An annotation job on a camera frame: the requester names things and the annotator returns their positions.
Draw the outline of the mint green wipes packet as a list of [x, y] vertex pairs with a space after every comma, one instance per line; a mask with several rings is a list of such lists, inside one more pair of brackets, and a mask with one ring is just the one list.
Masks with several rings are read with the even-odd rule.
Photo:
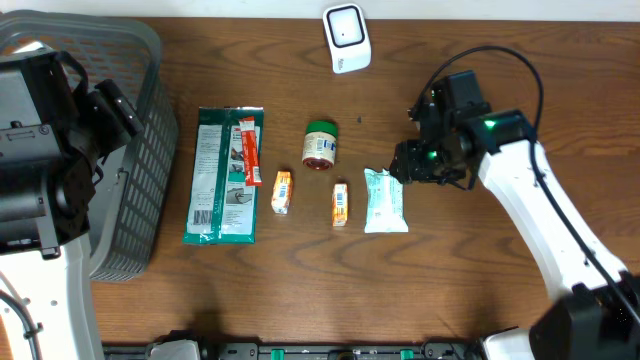
[[388, 170], [366, 168], [368, 201], [365, 233], [407, 233], [403, 212], [403, 185]]

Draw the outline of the orange tissue pack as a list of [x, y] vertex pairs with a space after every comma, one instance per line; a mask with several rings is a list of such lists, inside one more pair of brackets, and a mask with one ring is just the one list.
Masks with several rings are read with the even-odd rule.
[[271, 206], [276, 214], [288, 213], [293, 189], [293, 179], [289, 171], [279, 171], [274, 182]]
[[334, 185], [332, 194], [332, 226], [342, 227], [348, 221], [348, 185]]

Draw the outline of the green lidded small jar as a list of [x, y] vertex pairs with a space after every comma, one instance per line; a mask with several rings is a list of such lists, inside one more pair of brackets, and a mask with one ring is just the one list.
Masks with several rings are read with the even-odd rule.
[[304, 136], [302, 163], [314, 170], [328, 170], [335, 164], [338, 128], [333, 122], [312, 121]]

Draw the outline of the red and white package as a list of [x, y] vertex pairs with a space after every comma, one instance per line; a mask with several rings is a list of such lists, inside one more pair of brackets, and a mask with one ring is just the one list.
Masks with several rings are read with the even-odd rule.
[[263, 184], [258, 156], [258, 138], [253, 116], [239, 120], [241, 141], [243, 148], [245, 184], [247, 186], [261, 186]]

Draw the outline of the dark green package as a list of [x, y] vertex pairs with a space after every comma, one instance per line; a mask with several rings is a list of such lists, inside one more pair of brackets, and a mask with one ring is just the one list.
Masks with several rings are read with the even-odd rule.
[[250, 245], [255, 242], [258, 188], [245, 183], [239, 122], [255, 120], [262, 141], [261, 107], [201, 107], [185, 231], [188, 245]]

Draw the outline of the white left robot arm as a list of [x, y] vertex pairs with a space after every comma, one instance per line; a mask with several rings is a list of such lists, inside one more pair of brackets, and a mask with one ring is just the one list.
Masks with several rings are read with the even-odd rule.
[[1, 321], [16, 359], [100, 359], [89, 205], [143, 130], [111, 80], [34, 42], [1, 59]]

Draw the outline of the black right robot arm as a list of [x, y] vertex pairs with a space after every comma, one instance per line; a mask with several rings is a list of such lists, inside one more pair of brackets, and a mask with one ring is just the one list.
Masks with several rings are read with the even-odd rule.
[[429, 85], [410, 117], [420, 137], [397, 145], [391, 174], [463, 190], [481, 182], [524, 239], [553, 303], [530, 328], [482, 339], [479, 356], [638, 358], [639, 279], [581, 217], [524, 114], [492, 111], [465, 71]]

